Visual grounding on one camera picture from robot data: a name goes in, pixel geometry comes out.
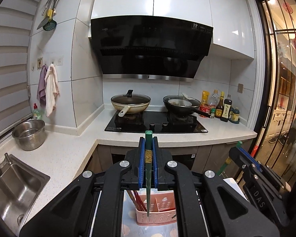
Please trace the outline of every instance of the black glass cooktop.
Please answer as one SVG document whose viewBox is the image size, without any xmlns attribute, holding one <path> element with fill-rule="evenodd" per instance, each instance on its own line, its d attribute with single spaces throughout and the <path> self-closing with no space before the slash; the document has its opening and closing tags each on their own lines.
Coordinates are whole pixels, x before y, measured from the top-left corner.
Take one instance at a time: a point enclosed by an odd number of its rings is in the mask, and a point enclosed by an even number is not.
<svg viewBox="0 0 296 237">
<path fill-rule="evenodd" d="M 179 118 L 175 114 L 161 111 L 143 111 L 124 117 L 115 113 L 105 128 L 108 132 L 144 133 L 152 130 L 154 133 L 208 133 L 205 127 L 197 121 L 196 116 Z"/>
</svg>

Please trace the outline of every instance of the blue polka dot tablecloth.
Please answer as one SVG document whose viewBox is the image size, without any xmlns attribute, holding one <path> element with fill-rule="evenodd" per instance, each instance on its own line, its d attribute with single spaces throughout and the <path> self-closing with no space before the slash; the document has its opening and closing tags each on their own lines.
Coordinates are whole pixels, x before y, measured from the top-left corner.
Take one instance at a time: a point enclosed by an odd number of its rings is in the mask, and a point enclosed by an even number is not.
<svg viewBox="0 0 296 237">
<path fill-rule="evenodd" d="M 157 189 L 151 189 L 151 193 L 163 193 Z M 146 189 L 140 189 L 138 194 L 146 194 Z M 159 226 L 140 226 L 136 223 L 136 208 L 127 192 L 124 192 L 124 204 L 122 215 L 122 237 L 178 237 L 177 224 Z"/>
</svg>

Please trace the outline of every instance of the black range hood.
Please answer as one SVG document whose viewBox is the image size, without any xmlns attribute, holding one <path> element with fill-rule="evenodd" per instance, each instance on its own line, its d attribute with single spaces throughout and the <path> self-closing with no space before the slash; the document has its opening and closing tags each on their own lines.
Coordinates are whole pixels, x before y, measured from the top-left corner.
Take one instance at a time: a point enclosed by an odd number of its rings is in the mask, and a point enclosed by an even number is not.
<svg viewBox="0 0 296 237">
<path fill-rule="evenodd" d="M 192 81 L 208 55 L 213 28 L 156 16 L 91 20 L 92 46 L 104 78 Z"/>
</svg>

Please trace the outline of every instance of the gray blind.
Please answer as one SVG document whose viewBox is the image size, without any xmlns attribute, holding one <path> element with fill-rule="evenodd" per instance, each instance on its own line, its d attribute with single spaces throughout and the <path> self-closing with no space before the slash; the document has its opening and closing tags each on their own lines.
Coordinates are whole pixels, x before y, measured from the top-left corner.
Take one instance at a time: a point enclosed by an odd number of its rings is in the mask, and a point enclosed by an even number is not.
<svg viewBox="0 0 296 237">
<path fill-rule="evenodd" d="M 26 64 L 39 1 L 3 0 L 0 4 L 0 132 L 31 113 Z"/>
</svg>

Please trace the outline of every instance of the silver screw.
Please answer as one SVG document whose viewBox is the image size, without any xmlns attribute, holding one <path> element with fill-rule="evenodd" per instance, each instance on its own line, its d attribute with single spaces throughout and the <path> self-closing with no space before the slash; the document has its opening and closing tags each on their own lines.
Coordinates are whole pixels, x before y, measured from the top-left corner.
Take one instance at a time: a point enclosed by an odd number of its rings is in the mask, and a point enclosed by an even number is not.
<svg viewBox="0 0 296 237">
<path fill-rule="evenodd" d="M 168 161 L 167 165 L 169 167 L 176 167 L 178 165 L 178 163 L 176 163 L 175 161 Z"/>
<path fill-rule="evenodd" d="M 84 172 L 82 173 L 82 176 L 83 176 L 84 178 L 89 178 L 89 177 L 92 176 L 92 172 L 89 171 L 89 170 L 84 171 Z"/>
<path fill-rule="evenodd" d="M 127 167 L 127 166 L 129 166 L 129 162 L 128 161 L 121 161 L 120 166 Z"/>
<path fill-rule="evenodd" d="M 215 173 L 212 171 L 212 170 L 207 170 L 205 172 L 205 175 L 208 177 L 208 178 L 213 178 L 215 176 Z"/>
</svg>

